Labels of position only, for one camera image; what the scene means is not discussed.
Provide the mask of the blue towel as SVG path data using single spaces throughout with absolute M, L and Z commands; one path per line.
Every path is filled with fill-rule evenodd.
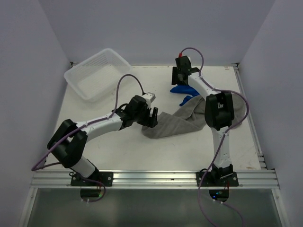
M 188 85 L 177 85 L 177 86 L 173 87 L 170 90 L 170 92 L 173 93 L 173 94 L 184 94 L 184 95 L 186 95 L 184 97 L 183 101 L 179 104 L 179 106 L 183 106 L 190 99 L 199 95 L 199 93 L 194 88 L 192 88 L 191 86 L 188 86 Z

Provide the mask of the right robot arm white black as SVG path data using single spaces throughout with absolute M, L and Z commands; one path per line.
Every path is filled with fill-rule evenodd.
M 227 131 L 234 120 L 232 94 L 214 88 L 204 79 L 200 69 L 192 67 L 187 56 L 180 53 L 175 62 L 172 85 L 189 85 L 205 100 L 205 122 L 212 130 L 214 141 L 211 180 L 215 185 L 223 185 L 233 173 Z

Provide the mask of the grey towel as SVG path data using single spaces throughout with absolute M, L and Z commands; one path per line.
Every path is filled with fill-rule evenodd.
M 193 97 L 174 114 L 162 112 L 155 127 L 143 126 L 141 132 L 149 139 L 160 139 L 200 131 L 206 126 L 205 104 L 201 95 Z

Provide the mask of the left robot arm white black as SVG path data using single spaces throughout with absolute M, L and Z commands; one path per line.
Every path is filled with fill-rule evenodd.
M 91 121 L 62 122 L 47 144 L 59 163 L 78 173 L 85 184 L 92 186 L 101 180 L 99 170 L 83 156 L 86 143 L 103 134 L 120 131 L 137 123 L 148 128 L 158 124 L 158 108 L 151 108 L 155 94 L 135 95 L 129 103 L 121 105 L 101 118 Z

